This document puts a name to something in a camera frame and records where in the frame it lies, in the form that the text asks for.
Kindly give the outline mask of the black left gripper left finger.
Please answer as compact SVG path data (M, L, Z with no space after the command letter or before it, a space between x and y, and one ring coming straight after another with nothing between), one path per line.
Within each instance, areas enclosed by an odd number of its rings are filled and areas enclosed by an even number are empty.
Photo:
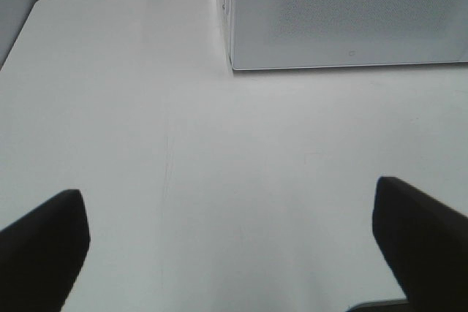
M91 235L77 189L51 197L1 231L1 310L60 311Z

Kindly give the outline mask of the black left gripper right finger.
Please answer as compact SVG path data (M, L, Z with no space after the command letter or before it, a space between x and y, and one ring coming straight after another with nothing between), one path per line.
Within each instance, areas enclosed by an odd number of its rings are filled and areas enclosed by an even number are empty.
M377 181L372 233L415 311L467 310L467 217L396 177Z

